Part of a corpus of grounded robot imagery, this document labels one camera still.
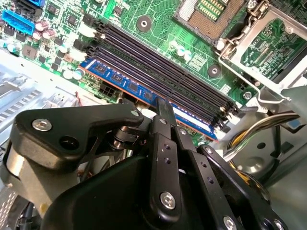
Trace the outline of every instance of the screw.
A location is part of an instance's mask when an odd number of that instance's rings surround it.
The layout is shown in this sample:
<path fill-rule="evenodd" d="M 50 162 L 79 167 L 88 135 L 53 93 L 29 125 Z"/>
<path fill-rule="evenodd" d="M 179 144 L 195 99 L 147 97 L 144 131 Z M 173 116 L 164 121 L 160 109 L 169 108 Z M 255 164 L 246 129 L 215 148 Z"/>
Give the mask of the screw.
<path fill-rule="evenodd" d="M 163 118 L 160 118 L 159 120 L 160 120 L 161 123 L 166 125 L 166 121 Z"/>
<path fill-rule="evenodd" d="M 209 147 L 205 147 L 205 150 L 206 150 L 206 152 L 209 153 L 209 154 L 212 154 L 212 153 L 213 153 L 212 149 L 209 148 Z"/>
<path fill-rule="evenodd" d="M 246 99 L 246 100 L 250 100 L 252 98 L 252 96 L 253 95 L 251 94 L 251 92 L 245 92 L 243 94 L 243 98 Z"/>
<path fill-rule="evenodd" d="M 167 209 L 173 210 L 176 206 L 174 197 L 168 192 L 161 193 L 160 200 Z"/>
<path fill-rule="evenodd" d="M 131 110 L 131 113 L 132 113 L 133 115 L 135 115 L 135 116 L 139 116 L 139 113 L 136 112 L 135 110 Z"/>
<path fill-rule="evenodd" d="M 230 217 L 224 216 L 223 221 L 228 230 L 236 230 L 236 225 Z"/>
<path fill-rule="evenodd" d="M 274 220 L 274 223 L 276 224 L 279 230 L 284 230 L 282 224 L 278 220 Z"/>
<path fill-rule="evenodd" d="M 249 0 L 248 2 L 248 9 L 252 10 L 257 6 L 257 1 L 256 0 Z"/>
<path fill-rule="evenodd" d="M 186 135 L 187 134 L 187 132 L 184 129 L 180 129 L 179 131 L 181 132 L 182 135 Z"/>
<path fill-rule="evenodd" d="M 290 27 L 290 26 L 286 27 L 285 31 L 286 31 L 286 33 L 288 33 L 290 35 L 293 34 L 293 28 Z"/>
<path fill-rule="evenodd" d="M 52 124 L 46 119 L 36 119 L 32 122 L 32 127 L 38 131 L 47 132 L 52 128 Z"/>

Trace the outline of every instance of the black plastic bracket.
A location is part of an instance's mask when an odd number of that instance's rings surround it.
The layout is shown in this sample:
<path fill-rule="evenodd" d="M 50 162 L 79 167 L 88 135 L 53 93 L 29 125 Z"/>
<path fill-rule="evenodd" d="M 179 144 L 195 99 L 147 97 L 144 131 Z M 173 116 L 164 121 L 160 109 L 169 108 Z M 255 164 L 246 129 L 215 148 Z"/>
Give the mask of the black plastic bracket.
<path fill-rule="evenodd" d="M 179 146 L 179 159 L 184 162 L 184 170 L 191 177 L 191 187 L 197 195 L 195 198 L 205 221 L 204 226 L 226 229 L 225 221 L 228 220 L 237 230 L 244 229 L 233 214 L 207 158 L 196 152 L 187 131 L 180 127 L 175 127 L 173 131 Z"/>
<path fill-rule="evenodd" d="M 252 190 L 213 148 L 202 145 L 197 152 L 204 155 L 209 161 L 208 166 L 219 174 L 224 194 L 230 202 L 235 200 L 232 208 L 237 211 L 236 216 L 240 217 L 245 229 L 279 230 L 277 224 L 284 230 L 288 229 L 270 205 L 261 199 L 261 196 Z"/>
<path fill-rule="evenodd" d="M 161 116 L 153 118 L 149 194 L 144 215 L 149 224 L 167 228 L 181 216 L 181 194 L 178 175 L 177 145 L 171 140 L 171 125 Z"/>
<path fill-rule="evenodd" d="M 46 119 L 52 128 L 35 129 L 36 119 Z M 143 115 L 130 104 L 24 111 L 12 127 L 12 148 L 41 166 L 72 172 L 84 157 L 94 156 L 108 131 L 142 121 Z"/>

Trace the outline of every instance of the black ram slot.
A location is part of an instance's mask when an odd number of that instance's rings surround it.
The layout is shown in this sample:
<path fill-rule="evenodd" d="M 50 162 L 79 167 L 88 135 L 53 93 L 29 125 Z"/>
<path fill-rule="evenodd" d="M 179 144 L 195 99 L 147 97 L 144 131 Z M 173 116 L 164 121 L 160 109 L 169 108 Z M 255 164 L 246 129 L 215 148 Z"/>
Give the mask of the black ram slot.
<path fill-rule="evenodd" d="M 124 39 L 125 41 L 129 41 L 130 43 L 135 44 L 136 46 L 138 46 L 139 48 L 141 48 L 141 50 L 148 55 L 151 55 L 152 57 L 155 57 L 155 59 L 159 59 L 160 61 L 162 61 L 163 66 L 168 66 L 168 68 L 171 68 L 172 71 L 176 72 L 179 76 L 181 77 L 182 80 L 186 81 L 187 77 L 188 79 L 191 80 L 191 82 L 193 82 L 193 85 L 197 85 L 201 88 L 201 91 L 204 97 L 208 96 L 207 94 L 210 92 L 212 93 L 214 96 L 212 98 L 219 98 L 222 101 L 227 101 L 228 99 L 226 97 L 224 97 L 222 94 L 220 94 L 219 92 L 217 92 L 215 89 L 211 88 L 210 86 L 204 84 L 204 82 L 200 81 L 199 79 L 193 77 L 192 75 L 190 75 L 189 73 L 185 72 L 183 69 L 181 69 L 179 66 L 177 66 L 176 64 L 170 62 L 170 61 L 165 61 L 165 59 L 160 56 L 159 54 L 155 53 L 153 50 L 151 50 L 150 48 L 148 48 L 147 46 L 142 45 L 141 43 L 139 43 L 138 41 L 134 40 L 133 38 L 131 38 L 128 34 L 124 33 L 123 31 L 121 31 L 120 29 L 107 24 L 105 26 L 104 29 L 104 33 L 110 34 L 113 37 L 119 37 Z"/>
<path fill-rule="evenodd" d="M 117 44 L 115 44 L 113 41 L 111 40 L 107 40 L 104 39 L 105 42 L 107 42 L 108 44 L 110 44 L 111 46 L 122 50 L 121 47 L 119 47 Z M 189 84 L 186 84 L 186 82 L 184 82 L 182 84 L 182 80 L 178 81 L 178 77 L 176 75 L 174 75 L 172 72 L 170 72 L 170 70 L 165 69 L 164 71 L 161 71 L 160 68 L 162 67 L 162 64 L 157 63 L 154 60 L 154 58 L 148 58 L 145 55 L 143 55 L 142 53 L 138 53 L 137 50 L 133 50 L 131 49 L 130 46 L 127 46 L 125 44 L 123 44 L 123 46 L 125 46 L 127 48 L 127 50 L 125 50 L 125 53 L 128 53 L 129 56 L 131 58 L 133 58 L 134 60 L 136 60 L 137 62 L 143 64 L 147 69 L 149 69 L 150 71 L 155 71 L 157 73 L 159 73 L 160 75 L 162 75 L 164 78 L 167 78 L 169 81 L 173 82 L 176 85 L 180 85 L 180 88 L 185 89 L 186 91 L 188 91 L 190 94 L 193 94 L 193 97 L 195 98 L 200 98 L 203 102 L 206 102 L 206 107 L 210 106 L 210 109 L 215 109 L 215 110 L 219 110 L 220 107 L 224 106 L 224 103 L 222 103 L 221 101 L 218 101 L 214 98 L 214 95 L 209 95 L 207 97 L 202 97 L 202 92 L 195 86 L 191 86 L 190 88 L 188 88 L 187 86 Z"/>
<path fill-rule="evenodd" d="M 157 92 L 161 96 L 175 102 L 178 106 L 187 109 L 188 111 L 193 111 L 193 113 L 204 119 L 210 121 L 215 113 L 205 110 L 201 106 L 195 105 L 195 102 L 190 98 L 184 97 L 181 94 L 175 95 L 171 90 L 167 90 L 164 85 L 158 83 L 156 80 L 151 81 L 151 76 L 141 72 L 135 66 L 129 64 L 128 62 L 114 56 L 111 52 L 98 47 L 95 51 L 94 56 L 99 60 L 103 61 L 108 66 L 122 72 L 124 75 L 134 79 L 148 89 Z"/>
<path fill-rule="evenodd" d="M 108 66 L 113 67 L 114 69 L 117 69 L 119 72 L 122 72 L 124 75 L 138 77 L 139 82 L 141 84 L 143 84 L 146 87 L 149 87 L 149 85 L 147 85 L 144 82 L 144 79 L 146 79 L 144 76 L 146 77 L 148 76 L 149 79 L 150 79 L 150 76 L 146 73 L 139 71 L 138 69 L 135 69 L 135 67 L 130 65 L 128 62 L 120 60 L 117 57 L 116 58 L 112 57 L 111 53 L 101 52 L 101 51 L 96 52 L 95 57 L 105 62 Z M 160 84 L 157 81 L 152 81 L 151 84 L 152 84 L 152 87 L 159 89 L 159 92 L 157 93 L 160 93 L 162 95 L 165 95 L 165 94 L 168 95 L 169 93 L 171 93 L 170 90 L 168 90 L 164 85 Z"/>

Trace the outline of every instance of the chip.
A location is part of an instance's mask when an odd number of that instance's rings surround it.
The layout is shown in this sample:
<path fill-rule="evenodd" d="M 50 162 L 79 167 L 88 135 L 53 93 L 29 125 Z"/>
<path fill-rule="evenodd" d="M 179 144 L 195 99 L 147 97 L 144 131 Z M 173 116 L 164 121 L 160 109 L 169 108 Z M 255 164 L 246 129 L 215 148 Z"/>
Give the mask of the chip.
<path fill-rule="evenodd" d="M 112 78 L 112 80 L 114 80 L 114 81 L 116 81 L 118 83 L 121 83 L 121 81 L 122 81 L 121 76 L 119 76 L 117 74 L 113 74 L 111 78 Z"/>
<path fill-rule="evenodd" d="M 16 39 L 21 41 L 21 42 L 25 42 L 26 38 L 27 38 L 27 36 L 24 33 L 18 32 L 16 34 Z"/>
<path fill-rule="evenodd" d="M 116 13 L 117 15 L 120 15 L 121 12 L 122 12 L 122 9 L 119 6 L 115 6 L 114 13 Z"/>
<path fill-rule="evenodd" d="M 137 92 L 138 91 L 138 86 L 136 84 L 130 83 L 129 85 L 129 89 Z"/>
<path fill-rule="evenodd" d="M 68 23 L 70 23 L 70 24 L 72 24 L 72 25 L 75 25 L 76 20 L 77 20 L 76 17 L 73 16 L 73 15 L 69 15 L 69 16 L 68 16 L 68 19 L 67 19 Z"/>
<path fill-rule="evenodd" d="M 38 61 L 44 64 L 46 62 L 46 58 L 40 55 Z"/>
<path fill-rule="evenodd" d="M 26 44 L 23 46 L 22 54 L 25 58 L 34 60 L 37 56 L 37 49 Z"/>
<path fill-rule="evenodd" d="M 48 7 L 48 12 L 51 14 L 57 15 L 58 9 L 54 5 L 50 4 Z"/>
<path fill-rule="evenodd" d="M 46 50 L 47 52 L 49 52 L 49 51 L 50 51 L 50 48 L 49 48 L 48 46 L 45 46 L 45 50 Z"/>
<path fill-rule="evenodd" d="M 57 44 L 57 45 L 59 45 L 59 46 L 61 46 L 61 45 L 63 45 L 64 41 L 62 40 L 62 38 L 56 37 L 56 38 L 54 39 L 54 43 Z"/>
<path fill-rule="evenodd" d="M 148 100 L 152 100 L 153 99 L 153 94 L 151 92 L 145 92 L 144 93 L 144 98 L 146 98 Z"/>
<path fill-rule="evenodd" d="M 62 62 L 62 59 L 61 59 L 61 58 L 56 57 L 56 59 L 55 59 L 54 63 L 56 63 L 57 65 L 60 65 L 60 64 L 61 64 L 61 62 Z"/>
<path fill-rule="evenodd" d="M 4 27 L 4 32 L 9 36 L 14 36 L 15 29 L 9 25 Z"/>
<path fill-rule="evenodd" d="M 51 68 L 54 70 L 58 70 L 59 66 L 55 63 L 52 63 Z"/>
<path fill-rule="evenodd" d="M 61 51 L 58 51 L 58 57 L 63 58 L 65 56 L 65 53 L 62 53 Z"/>

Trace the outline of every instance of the mounting hole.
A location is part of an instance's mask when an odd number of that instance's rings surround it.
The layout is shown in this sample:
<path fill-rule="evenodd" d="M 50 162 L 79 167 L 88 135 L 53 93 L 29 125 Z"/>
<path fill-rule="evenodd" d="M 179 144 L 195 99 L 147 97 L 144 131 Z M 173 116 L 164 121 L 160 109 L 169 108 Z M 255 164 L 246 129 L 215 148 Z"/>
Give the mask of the mounting hole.
<path fill-rule="evenodd" d="M 166 164 L 171 164 L 171 161 L 170 161 L 169 158 L 167 158 L 167 157 L 164 158 L 164 162 L 165 162 Z"/>
<path fill-rule="evenodd" d="M 258 148 L 259 150 L 261 150 L 261 149 L 264 149 L 265 146 L 266 146 L 266 144 L 265 144 L 264 142 L 261 142 L 261 143 L 259 143 L 259 144 L 257 145 L 257 148 Z"/>
<path fill-rule="evenodd" d="M 167 145 L 167 144 L 164 145 L 164 148 L 166 148 L 167 150 L 171 149 L 171 147 L 169 145 Z"/>
<path fill-rule="evenodd" d="M 206 165 L 204 162 L 201 162 L 201 165 L 202 165 L 204 168 L 207 168 L 207 165 Z"/>
<path fill-rule="evenodd" d="M 147 22 L 146 22 L 146 21 L 142 21 L 142 22 L 141 22 L 141 26 L 142 26 L 142 27 L 146 27 L 146 26 L 147 26 Z"/>
<path fill-rule="evenodd" d="M 70 136 L 61 137 L 59 144 L 66 150 L 76 150 L 79 147 L 78 140 Z"/>
<path fill-rule="evenodd" d="M 214 180 L 211 177 L 208 177 L 207 179 L 208 179 L 209 183 L 211 183 L 211 184 L 214 183 Z"/>

